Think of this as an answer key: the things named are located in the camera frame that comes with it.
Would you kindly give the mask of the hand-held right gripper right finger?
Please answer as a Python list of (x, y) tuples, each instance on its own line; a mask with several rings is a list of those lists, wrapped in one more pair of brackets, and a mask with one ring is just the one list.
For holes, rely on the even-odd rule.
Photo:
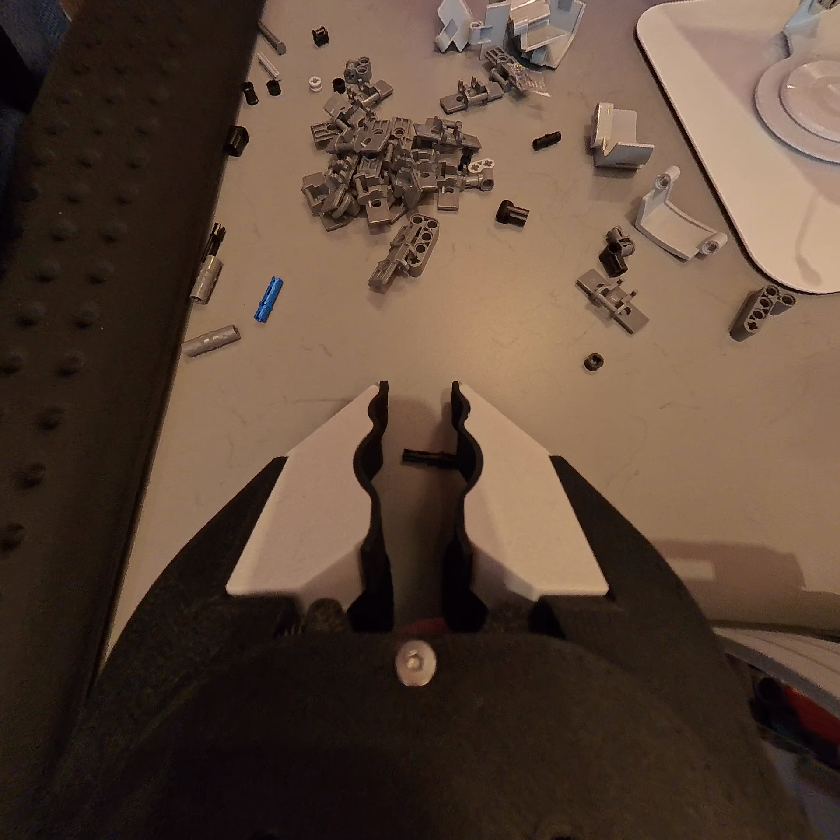
[(530, 613), (546, 597), (607, 595), (549, 450), (468, 384), (451, 387), (455, 465), (465, 486), (442, 569), (448, 629), (477, 632), (500, 605)]

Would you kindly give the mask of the pale curved panel with pins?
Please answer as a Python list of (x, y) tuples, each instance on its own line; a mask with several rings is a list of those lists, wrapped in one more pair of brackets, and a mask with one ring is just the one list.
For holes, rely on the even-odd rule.
[(728, 236), (697, 221), (670, 201), (680, 177), (680, 168), (670, 166), (659, 174), (652, 189), (638, 205), (635, 228), (672, 256), (687, 262), (719, 252)]

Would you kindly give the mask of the grey plate with round connector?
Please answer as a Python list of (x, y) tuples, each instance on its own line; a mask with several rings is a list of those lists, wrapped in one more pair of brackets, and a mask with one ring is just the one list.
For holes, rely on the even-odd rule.
[(371, 59), (368, 56), (347, 60), (343, 81), (350, 102), (362, 109), (373, 109), (393, 93), (393, 88), (385, 81), (372, 79)]

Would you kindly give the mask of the heap of pale blue panels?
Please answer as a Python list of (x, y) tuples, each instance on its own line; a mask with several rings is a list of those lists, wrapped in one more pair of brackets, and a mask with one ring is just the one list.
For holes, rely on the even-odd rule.
[(443, 1), (437, 7), (442, 27), (435, 44), (441, 53), (477, 47), (482, 58), (493, 48), (511, 46), (529, 64), (555, 70), (584, 13), (580, 1), (499, 1), (488, 3), (479, 20), (467, 2)]

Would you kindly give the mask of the person's leg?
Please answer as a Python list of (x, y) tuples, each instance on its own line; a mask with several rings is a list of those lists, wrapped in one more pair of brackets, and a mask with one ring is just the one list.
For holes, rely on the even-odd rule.
[(18, 138), (47, 76), (77, 4), (1, 2), (1, 198)]

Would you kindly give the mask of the black and grey connector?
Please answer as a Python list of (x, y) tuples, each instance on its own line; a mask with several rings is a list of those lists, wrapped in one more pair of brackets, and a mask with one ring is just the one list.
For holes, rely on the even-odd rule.
[(599, 256), (606, 274), (617, 278), (627, 272), (627, 258), (634, 254), (635, 243), (620, 226), (615, 226), (605, 235), (605, 247)]

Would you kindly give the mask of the pale grey angled panel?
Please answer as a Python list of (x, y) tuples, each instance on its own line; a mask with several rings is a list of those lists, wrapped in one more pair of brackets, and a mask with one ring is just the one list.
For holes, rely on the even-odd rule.
[(591, 156), (595, 167), (636, 171), (646, 165), (655, 147), (637, 138), (637, 111), (609, 101), (595, 106), (591, 124)]

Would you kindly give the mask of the grey plate with clips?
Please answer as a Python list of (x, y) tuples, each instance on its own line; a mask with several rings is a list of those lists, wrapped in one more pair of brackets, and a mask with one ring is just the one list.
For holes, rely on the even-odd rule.
[(462, 80), (458, 82), (458, 91), (442, 97), (439, 100), (441, 109), (447, 115), (457, 114), (478, 106), (497, 101), (505, 95), (505, 90), (498, 82), (490, 80), (485, 83), (477, 77), (472, 77), (470, 84)]
[(591, 269), (580, 276), (575, 285), (596, 307), (603, 309), (609, 319), (617, 323), (626, 333), (634, 335), (644, 329), (649, 318), (638, 307), (637, 291), (626, 290), (623, 278), (605, 278)]

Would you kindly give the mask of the white rounded tray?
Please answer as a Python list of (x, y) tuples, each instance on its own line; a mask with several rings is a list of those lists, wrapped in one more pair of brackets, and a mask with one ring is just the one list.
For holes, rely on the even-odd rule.
[(752, 261), (772, 280), (838, 293), (838, 143), (812, 137), (783, 105), (797, 67), (838, 60), (838, 6), (671, 2), (636, 35)]

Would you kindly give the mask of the dark grey holed connector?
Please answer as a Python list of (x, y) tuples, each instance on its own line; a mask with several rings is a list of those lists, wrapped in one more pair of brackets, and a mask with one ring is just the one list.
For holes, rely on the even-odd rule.
[(515, 91), (525, 94), (529, 90), (529, 74), (506, 50), (491, 47), (485, 54), (489, 79), (505, 93)]

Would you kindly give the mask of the grey tube with black axle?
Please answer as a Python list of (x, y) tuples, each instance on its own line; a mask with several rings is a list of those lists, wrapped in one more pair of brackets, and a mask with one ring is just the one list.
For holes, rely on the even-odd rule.
[(195, 304), (206, 305), (213, 294), (223, 268), (223, 262), (217, 252), (225, 235), (225, 226), (214, 223), (203, 249), (190, 294), (190, 300)]

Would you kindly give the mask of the grey perforated beam assembly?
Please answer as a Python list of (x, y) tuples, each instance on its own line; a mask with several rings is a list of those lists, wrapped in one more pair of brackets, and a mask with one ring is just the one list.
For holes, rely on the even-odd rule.
[(396, 277), (420, 277), (439, 237), (436, 218), (415, 213), (410, 216), (390, 244), (369, 278), (369, 288), (384, 293)]

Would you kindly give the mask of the pile of grey clip plates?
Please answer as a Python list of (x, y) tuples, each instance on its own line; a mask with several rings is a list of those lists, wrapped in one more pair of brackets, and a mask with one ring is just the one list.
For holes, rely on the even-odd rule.
[(302, 179), (301, 193), (327, 232), (361, 217), (376, 233), (424, 201), (454, 212), (463, 192), (494, 188), (495, 162), (479, 156), (480, 141), (462, 122), (381, 119), (375, 107), (360, 108), (347, 93), (334, 92), (324, 106), (327, 119), (311, 126), (329, 160)]

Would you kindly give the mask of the grey tube connector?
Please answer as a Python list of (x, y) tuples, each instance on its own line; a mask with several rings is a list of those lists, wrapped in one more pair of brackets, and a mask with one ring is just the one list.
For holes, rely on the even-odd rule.
[(240, 340), (241, 334), (238, 328), (234, 324), (228, 324), (222, 328), (202, 333), (183, 342), (182, 352), (187, 358), (195, 358), (211, 351), (222, 349)]

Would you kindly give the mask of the grey angled holed beam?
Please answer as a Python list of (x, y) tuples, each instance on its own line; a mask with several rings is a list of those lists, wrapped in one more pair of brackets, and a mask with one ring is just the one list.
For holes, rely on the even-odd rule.
[(775, 285), (751, 292), (733, 320), (729, 336), (741, 342), (759, 332), (771, 317), (787, 312), (796, 304), (796, 296)]

